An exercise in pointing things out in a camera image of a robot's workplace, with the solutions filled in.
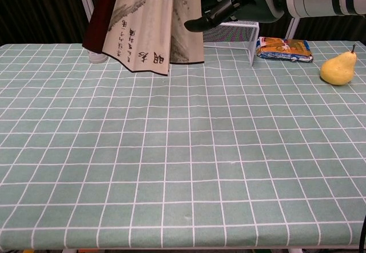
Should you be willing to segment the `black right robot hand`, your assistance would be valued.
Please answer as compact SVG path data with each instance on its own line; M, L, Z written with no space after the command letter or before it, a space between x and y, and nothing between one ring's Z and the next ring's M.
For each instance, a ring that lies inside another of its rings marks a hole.
M191 32L213 29L235 17L238 21L272 23L278 21L287 11L286 0L220 0L210 5L198 19L184 23Z

